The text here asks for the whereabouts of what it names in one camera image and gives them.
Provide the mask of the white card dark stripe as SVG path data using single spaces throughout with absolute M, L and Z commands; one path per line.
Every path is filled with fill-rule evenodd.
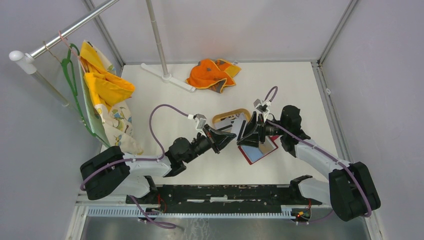
M 236 135 L 235 140 L 239 140 L 244 132 L 247 121 L 244 118 L 236 118 L 232 123 L 231 133 Z

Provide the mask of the red leather card holder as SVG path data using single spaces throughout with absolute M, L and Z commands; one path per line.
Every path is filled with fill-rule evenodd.
M 267 136 L 265 142 L 261 143 L 259 147 L 241 145 L 238 146 L 238 149 L 248 164 L 253 165 L 279 148 L 275 142 L 278 138 L 278 136 Z

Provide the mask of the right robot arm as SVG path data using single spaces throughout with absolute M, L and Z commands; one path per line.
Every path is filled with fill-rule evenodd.
M 254 111 L 241 128 L 238 146 L 258 147 L 266 137 L 279 137 L 282 148 L 306 162 L 326 177 L 321 181 L 311 175 L 294 178 L 289 184 L 289 199 L 302 204 L 316 200 L 332 208 L 345 222 L 357 217 L 370 217 L 381 207 L 381 199 L 368 167 L 358 161 L 351 163 L 321 148 L 302 129 L 300 109 L 286 105 L 278 120 L 268 120 L 264 113 Z

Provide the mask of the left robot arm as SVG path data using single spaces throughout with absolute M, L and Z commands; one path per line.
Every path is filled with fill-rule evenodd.
M 193 140 L 179 137 L 164 156 L 142 156 L 123 153 L 112 146 L 80 166 L 81 190 L 89 200 L 109 195 L 128 195 L 153 203 L 157 198 L 152 177 L 175 177 L 187 169 L 187 164 L 212 150 L 219 154 L 237 135 L 216 130 L 206 124 Z

